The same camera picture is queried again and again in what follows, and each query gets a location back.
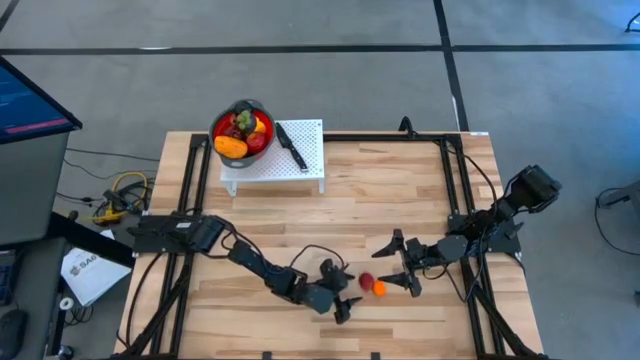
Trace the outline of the white printed booklet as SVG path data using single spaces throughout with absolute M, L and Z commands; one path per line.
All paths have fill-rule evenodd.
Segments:
M 64 256 L 61 267 L 64 281 L 82 306 L 92 305 L 130 272 L 129 267 L 79 248 Z

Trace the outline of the black kitchen knife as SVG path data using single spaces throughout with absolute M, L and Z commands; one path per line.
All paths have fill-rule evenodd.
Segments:
M 308 166 L 304 161 L 304 159 L 302 158 L 302 156 L 300 155 L 300 153 L 298 152 L 298 150 L 296 149 L 296 147 L 294 146 L 291 138 L 286 133 L 286 130 L 283 128 L 283 126 L 280 123 L 276 123 L 275 128 L 276 128 L 276 135 L 281 147 L 284 149 L 287 149 L 290 152 L 292 159 L 298 165 L 299 169 L 302 172 L 307 172 Z

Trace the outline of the black aluminium table frame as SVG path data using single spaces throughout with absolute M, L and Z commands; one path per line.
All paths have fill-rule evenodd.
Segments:
M 325 192 L 318 182 L 239 183 L 230 196 L 210 131 L 167 135 L 149 216 L 215 215 L 254 242 L 268 261 L 320 277 L 345 262 L 356 278 L 340 293 L 362 297 L 338 325 L 291 304 L 224 256 L 234 238 L 201 254 L 135 253 L 124 332 L 107 360 L 388 359 L 547 360 L 523 270 L 515 255 L 478 254 L 416 273 L 421 295 L 377 280 L 402 271 L 399 254 L 372 258 L 393 230 L 433 245 L 450 215 L 487 210 L 509 192 L 486 136 L 467 133 L 327 132 Z

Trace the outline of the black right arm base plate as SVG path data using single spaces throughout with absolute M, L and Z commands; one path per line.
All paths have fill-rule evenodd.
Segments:
M 461 228 L 467 219 L 465 215 L 450 215 L 448 217 L 447 233 L 461 234 Z M 506 253 L 515 255 L 521 251 L 521 245 L 517 237 L 517 232 L 523 223 L 516 224 L 513 219 L 509 219 L 492 229 L 486 230 L 482 242 L 482 252 L 486 253 Z

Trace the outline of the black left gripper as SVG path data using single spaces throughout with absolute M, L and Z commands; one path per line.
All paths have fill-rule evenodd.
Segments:
M 321 274 L 319 285 L 333 293 L 334 318 L 338 325 L 342 325 L 350 318 L 350 308 L 362 300 L 362 297 L 354 297 L 347 300 L 340 298 L 340 292 L 346 289 L 349 281 L 354 280 L 356 277 L 346 273 L 342 268 L 335 265 L 331 259 L 325 259 L 319 269 Z

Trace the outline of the computer monitor with blue screen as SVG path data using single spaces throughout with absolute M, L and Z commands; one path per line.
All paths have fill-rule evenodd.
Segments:
M 0 144 L 82 128 L 76 116 L 0 56 Z

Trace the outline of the white perforated metal rack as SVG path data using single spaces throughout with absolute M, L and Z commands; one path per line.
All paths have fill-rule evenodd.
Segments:
M 307 170 L 302 171 L 288 149 L 282 148 L 277 139 L 266 154 L 247 168 L 238 169 L 222 165 L 220 182 L 230 196 L 237 193 L 239 183 L 317 181 L 320 194 L 325 192 L 323 122 L 321 119 L 278 120 L 292 140 L 292 144 Z

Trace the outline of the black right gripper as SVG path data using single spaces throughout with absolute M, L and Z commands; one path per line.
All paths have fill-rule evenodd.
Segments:
M 411 296 L 416 298 L 421 295 L 422 285 L 415 272 L 428 270 L 439 265 L 439 258 L 434 246 L 421 244 L 417 238 L 404 242 L 401 229 L 394 229 L 390 242 L 382 249 L 371 255 L 372 258 L 393 256 L 401 252 L 402 268 L 404 273 L 384 275 L 377 278 L 378 281 L 401 286 L 408 289 Z

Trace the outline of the red collapsible bowl grey rim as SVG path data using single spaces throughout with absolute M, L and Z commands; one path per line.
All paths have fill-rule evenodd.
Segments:
M 224 110 L 219 116 L 215 119 L 213 124 L 210 127 L 210 142 L 214 147 L 214 138 L 216 136 L 223 135 L 223 131 L 226 127 L 235 125 L 236 115 L 244 110 L 250 110 L 253 114 L 254 121 L 255 118 L 258 117 L 266 126 L 265 134 L 269 137 L 269 143 L 264 148 L 264 150 L 258 154 L 251 155 L 247 153 L 247 155 L 242 159 L 229 159 L 224 156 L 219 155 L 222 163 L 228 168 L 241 169 L 247 168 L 258 162 L 262 157 L 266 155 L 267 150 L 271 146 L 275 138 L 275 122 L 271 116 L 271 114 L 263 107 L 263 105 L 253 99 L 242 99 L 234 102 L 229 106 L 228 109 Z

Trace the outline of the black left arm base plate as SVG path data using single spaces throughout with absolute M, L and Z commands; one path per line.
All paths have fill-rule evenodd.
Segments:
M 190 216 L 144 216 L 139 223 L 127 229 L 134 237 L 136 253 L 184 253 L 201 221 Z

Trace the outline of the orange mango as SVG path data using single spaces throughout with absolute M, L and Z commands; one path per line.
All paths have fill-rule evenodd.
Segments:
M 248 153 L 248 145 L 240 139 L 230 136 L 216 136 L 214 148 L 218 154 L 229 159 L 242 159 Z

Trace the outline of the bright red round fruit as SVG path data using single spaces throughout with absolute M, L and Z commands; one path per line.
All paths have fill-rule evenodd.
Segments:
M 246 137 L 248 153 L 258 154 L 264 150 L 269 143 L 269 137 L 265 133 L 253 132 Z

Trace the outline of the grey furniture leg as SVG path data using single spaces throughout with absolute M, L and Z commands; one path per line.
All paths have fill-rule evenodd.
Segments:
M 596 200 L 600 208 L 609 208 L 621 202 L 630 202 L 635 210 L 640 211 L 640 180 L 623 187 L 605 189 Z

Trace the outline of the black computer mouse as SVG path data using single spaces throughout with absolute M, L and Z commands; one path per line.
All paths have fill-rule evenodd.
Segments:
M 28 314 L 13 309 L 0 316 L 0 360 L 13 360 L 21 351 Z

